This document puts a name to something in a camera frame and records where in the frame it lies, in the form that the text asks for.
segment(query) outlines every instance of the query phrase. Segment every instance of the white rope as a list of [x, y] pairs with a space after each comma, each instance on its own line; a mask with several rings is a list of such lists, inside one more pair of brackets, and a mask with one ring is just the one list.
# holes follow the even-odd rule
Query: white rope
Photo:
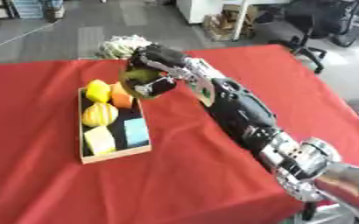
[[5, 44], [8, 44], [8, 43], [10, 43], [10, 42], [13, 41], [13, 40], [22, 39], [22, 38], [24, 38], [25, 36], [28, 36], [28, 35], [30, 35], [30, 34], [32, 34], [32, 33], [34, 33], [34, 32], [38, 32], [38, 31], [40, 31], [40, 30], [45, 29], [46, 27], [55, 25], [55, 24], [57, 24], [57, 22], [59, 22], [59, 20], [57, 20], [56, 22], [54, 22], [54, 23], [52, 23], [52, 24], [46, 24], [46, 25], [41, 26], [41, 27], [39, 27], [39, 28], [37, 28], [37, 29], [35, 29], [35, 30], [29, 31], [29, 32], [27, 32], [27, 33], [23, 33], [23, 34], [21, 34], [21, 35], [19, 35], [19, 36], [16, 36], [15, 38], [11, 38], [11, 39], [5, 40], [4, 42], [0, 43], [0, 46], [3, 46], [3, 45], [5, 45]]

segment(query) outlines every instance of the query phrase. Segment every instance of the office chair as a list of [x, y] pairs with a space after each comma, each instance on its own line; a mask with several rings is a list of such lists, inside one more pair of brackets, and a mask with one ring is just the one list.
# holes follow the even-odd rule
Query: office chair
[[307, 46], [309, 39], [323, 39], [329, 34], [345, 34], [349, 31], [359, 0], [296, 0], [285, 8], [285, 21], [304, 33], [302, 38], [292, 37], [290, 41], [272, 40], [290, 49], [294, 55], [304, 55], [317, 65], [314, 72], [324, 69], [321, 60], [327, 51]]

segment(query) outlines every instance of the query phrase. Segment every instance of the light blue sponge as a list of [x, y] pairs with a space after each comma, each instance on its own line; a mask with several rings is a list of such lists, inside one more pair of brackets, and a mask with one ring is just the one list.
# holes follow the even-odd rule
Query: light blue sponge
[[125, 123], [125, 135], [129, 148], [135, 148], [148, 144], [148, 129], [145, 124], [145, 119], [136, 118], [126, 120]]

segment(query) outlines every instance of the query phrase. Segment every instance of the gray carpet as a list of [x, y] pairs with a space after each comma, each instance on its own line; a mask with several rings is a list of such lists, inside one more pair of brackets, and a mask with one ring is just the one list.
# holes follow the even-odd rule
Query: gray carpet
[[[252, 40], [214, 42], [199, 25], [187, 24], [174, 6], [142, 0], [73, 0], [65, 7], [65, 18], [53, 26], [40, 19], [0, 20], [0, 44], [34, 31], [0, 45], [0, 63], [90, 58], [99, 43], [113, 35], [137, 34], [178, 50], [263, 45], [300, 35], [289, 24], [274, 22], [258, 25]], [[359, 40], [347, 49], [328, 40], [312, 40], [310, 45], [328, 50], [320, 78], [342, 98], [359, 103]]]

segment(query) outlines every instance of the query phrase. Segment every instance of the table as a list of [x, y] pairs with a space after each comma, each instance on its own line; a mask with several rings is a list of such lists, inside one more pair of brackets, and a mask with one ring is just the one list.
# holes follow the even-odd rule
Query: table
[[241, 35], [241, 30], [243, 28], [243, 22], [246, 18], [246, 13], [248, 13], [248, 7], [252, 4], [288, 4], [291, 0], [243, 0], [241, 4], [241, 9], [238, 14], [238, 19], [236, 20], [236, 28], [233, 33], [233, 40], [238, 40]]
[[[359, 118], [277, 45], [191, 51], [252, 89], [295, 139], [359, 165]], [[301, 204], [177, 89], [143, 101], [152, 152], [78, 159], [77, 88], [116, 81], [114, 60], [0, 65], [0, 224], [276, 223]]]

